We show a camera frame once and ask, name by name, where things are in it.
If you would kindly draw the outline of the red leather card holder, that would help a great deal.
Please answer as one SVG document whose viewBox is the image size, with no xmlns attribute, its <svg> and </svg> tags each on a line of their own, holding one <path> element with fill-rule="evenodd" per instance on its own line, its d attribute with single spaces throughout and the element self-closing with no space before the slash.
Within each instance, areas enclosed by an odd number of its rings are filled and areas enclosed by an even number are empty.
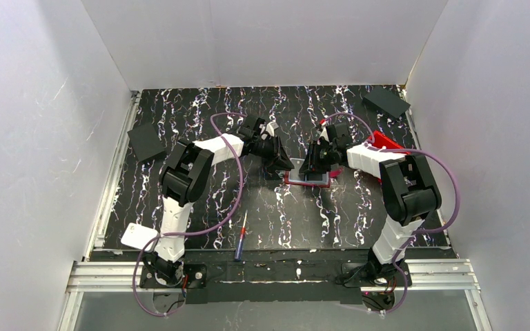
<svg viewBox="0 0 530 331">
<path fill-rule="evenodd" d="M 284 173 L 284 183 L 288 185 L 300 185 L 306 187 L 329 188 L 331 179 L 335 179 L 343 172 L 343 168 L 333 165 L 329 172 L 320 173 L 300 173 L 299 169 L 303 165 L 303 159 L 290 158 L 294 168 Z"/>
</svg>

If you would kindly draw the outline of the red plastic bin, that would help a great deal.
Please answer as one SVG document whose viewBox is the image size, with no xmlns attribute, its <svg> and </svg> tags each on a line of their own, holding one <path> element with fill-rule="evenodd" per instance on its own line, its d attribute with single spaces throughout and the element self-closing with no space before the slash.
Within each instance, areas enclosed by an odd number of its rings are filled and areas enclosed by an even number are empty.
<svg viewBox="0 0 530 331">
<path fill-rule="evenodd" d="M 403 147 L 377 130 L 373 132 L 373 137 L 373 142 L 371 142 L 371 137 L 368 137 L 367 139 L 367 142 L 370 144 L 370 147 L 373 150 L 370 160 L 372 170 L 371 174 L 377 178 L 379 183 L 382 183 L 380 163 L 389 160 L 405 160 L 405 156 L 408 154 L 408 152 L 389 152 L 389 150 L 402 149 Z"/>
</svg>

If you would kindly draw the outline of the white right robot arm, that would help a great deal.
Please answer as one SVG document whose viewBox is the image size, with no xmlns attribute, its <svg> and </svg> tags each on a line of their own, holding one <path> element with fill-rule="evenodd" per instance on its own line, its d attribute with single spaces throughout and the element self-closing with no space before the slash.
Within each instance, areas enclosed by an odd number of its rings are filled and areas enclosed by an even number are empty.
<svg viewBox="0 0 530 331">
<path fill-rule="evenodd" d="M 379 272 L 398 264 L 414 232 L 442 204 L 426 157 L 393 147 L 373 135 L 356 144 L 346 123 L 321 121 L 316 130 L 319 137 L 310 142 L 299 173 L 310 177 L 326 174 L 333 166 L 344 166 L 379 179 L 387 216 L 366 266 Z"/>
</svg>

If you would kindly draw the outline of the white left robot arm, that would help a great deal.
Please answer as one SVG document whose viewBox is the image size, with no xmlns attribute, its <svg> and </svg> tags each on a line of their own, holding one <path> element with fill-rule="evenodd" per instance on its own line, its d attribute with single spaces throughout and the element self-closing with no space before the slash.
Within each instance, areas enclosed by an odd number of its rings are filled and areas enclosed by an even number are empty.
<svg viewBox="0 0 530 331">
<path fill-rule="evenodd" d="M 204 141 L 177 142 L 161 175 L 163 216 L 162 235 L 154 251 L 164 261 L 174 263 L 183 257 L 184 232 L 194 203 L 201 197 L 213 166 L 248 154 L 260 157 L 269 172 L 294 168 L 276 130 L 275 121 L 248 115 L 235 133 L 219 133 Z"/>
</svg>

